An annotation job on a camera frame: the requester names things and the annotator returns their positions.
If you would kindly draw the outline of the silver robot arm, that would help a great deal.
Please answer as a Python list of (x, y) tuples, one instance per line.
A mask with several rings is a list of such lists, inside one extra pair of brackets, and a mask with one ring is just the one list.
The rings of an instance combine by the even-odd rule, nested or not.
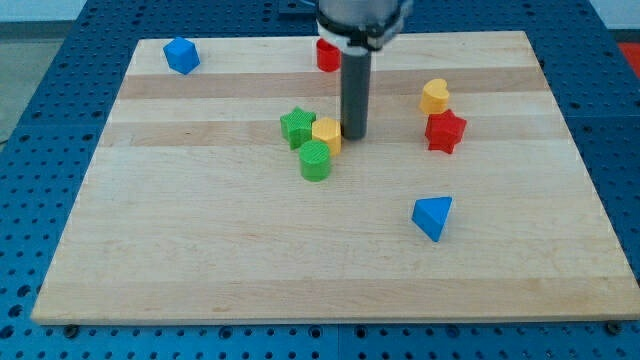
[(342, 136), (361, 140), (367, 133), (372, 54), (403, 29), (413, 0), (318, 0), (320, 37), (340, 51)]

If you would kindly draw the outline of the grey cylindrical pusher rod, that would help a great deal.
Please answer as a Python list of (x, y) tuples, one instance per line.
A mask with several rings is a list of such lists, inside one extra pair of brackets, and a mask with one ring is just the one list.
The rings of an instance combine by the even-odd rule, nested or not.
[(341, 126), (348, 140), (360, 140), (367, 132), (371, 54), (341, 55)]

